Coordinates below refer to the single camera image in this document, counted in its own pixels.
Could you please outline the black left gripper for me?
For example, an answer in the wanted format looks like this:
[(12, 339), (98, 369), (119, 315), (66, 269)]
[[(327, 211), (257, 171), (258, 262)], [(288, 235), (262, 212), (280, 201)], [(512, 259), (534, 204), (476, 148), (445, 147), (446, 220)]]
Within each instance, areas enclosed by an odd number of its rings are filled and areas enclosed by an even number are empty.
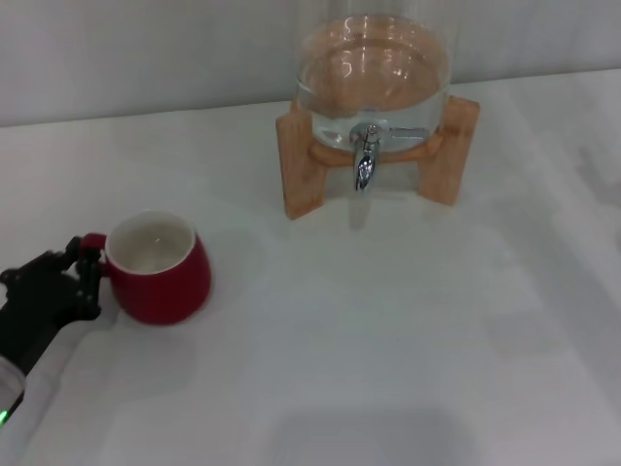
[[(101, 251), (84, 250), (80, 256), (81, 242), (76, 236), (64, 251), (48, 250), (1, 273), (1, 284), (6, 287), (1, 355), (23, 375), (30, 373), (59, 330), (73, 321), (76, 303), (79, 320), (101, 315)], [(56, 274), (68, 271), (77, 260), (79, 289), (73, 277)]]

